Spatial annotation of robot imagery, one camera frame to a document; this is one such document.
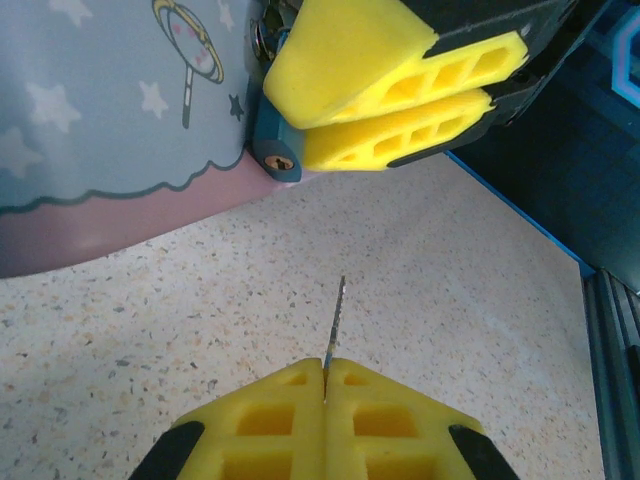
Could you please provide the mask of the small teal padlock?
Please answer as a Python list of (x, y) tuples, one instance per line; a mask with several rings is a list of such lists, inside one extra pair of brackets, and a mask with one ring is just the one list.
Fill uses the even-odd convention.
[(304, 133), (292, 127), (262, 94), (251, 137), (251, 151), (258, 164), (274, 180), (297, 183), (302, 178)]

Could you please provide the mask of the silver metal box hasp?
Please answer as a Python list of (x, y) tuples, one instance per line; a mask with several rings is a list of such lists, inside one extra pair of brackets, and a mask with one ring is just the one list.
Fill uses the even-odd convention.
[(271, 64), (286, 41), (295, 17), (283, 10), (267, 8), (250, 21), (251, 48), (261, 65)]

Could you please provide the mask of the blue cartoon print tin box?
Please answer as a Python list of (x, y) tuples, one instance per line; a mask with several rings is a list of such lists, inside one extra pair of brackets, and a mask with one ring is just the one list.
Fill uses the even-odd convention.
[(262, 0), (0, 0), (0, 278), (276, 189), (247, 150)]

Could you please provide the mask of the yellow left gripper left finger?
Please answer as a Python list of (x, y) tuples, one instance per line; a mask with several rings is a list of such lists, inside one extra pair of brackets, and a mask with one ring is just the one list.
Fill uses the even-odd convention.
[(128, 480), (325, 480), (324, 394), (295, 362), (181, 416)]

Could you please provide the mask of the aluminium frame side rail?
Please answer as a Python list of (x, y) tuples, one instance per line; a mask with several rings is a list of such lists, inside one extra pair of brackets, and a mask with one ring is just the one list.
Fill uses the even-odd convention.
[(640, 480), (640, 296), (605, 270), (582, 281), (606, 480)]

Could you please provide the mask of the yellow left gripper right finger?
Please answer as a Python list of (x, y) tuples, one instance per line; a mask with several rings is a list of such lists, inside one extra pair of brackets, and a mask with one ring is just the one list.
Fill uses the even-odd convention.
[(478, 420), (354, 361), (326, 407), (326, 480), (520, 480)]

